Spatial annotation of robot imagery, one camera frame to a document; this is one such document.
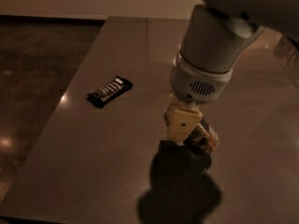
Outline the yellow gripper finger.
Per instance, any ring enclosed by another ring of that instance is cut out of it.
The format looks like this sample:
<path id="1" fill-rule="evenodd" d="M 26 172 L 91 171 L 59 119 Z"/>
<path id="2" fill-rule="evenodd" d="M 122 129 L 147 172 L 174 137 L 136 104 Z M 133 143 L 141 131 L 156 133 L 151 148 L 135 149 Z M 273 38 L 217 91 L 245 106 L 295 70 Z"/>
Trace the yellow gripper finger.
<path id="1" fill-rule="evenodd" d="M 203 114 L 199 104 L 195 102 L 174 102 L 164 111 L 164 121 L 167 127 L 167 139 L 173 142 L 183 142 L 195 129 Z"/>

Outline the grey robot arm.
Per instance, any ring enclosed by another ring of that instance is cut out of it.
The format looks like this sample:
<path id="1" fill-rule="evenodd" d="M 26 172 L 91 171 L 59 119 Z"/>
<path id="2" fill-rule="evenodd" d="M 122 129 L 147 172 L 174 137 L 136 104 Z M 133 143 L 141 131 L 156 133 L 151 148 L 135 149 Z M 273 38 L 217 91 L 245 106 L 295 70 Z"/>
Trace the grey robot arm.
<path id="1" fill-rule="evenodd" d="M 237 56 L 265 27 L 296 41 L 299 0 L 202 0 L 193 8 L 170 75 L 175 100 L 164 113 L 167 138 L 201 129 L 199 105 L 219 98 Z"/>

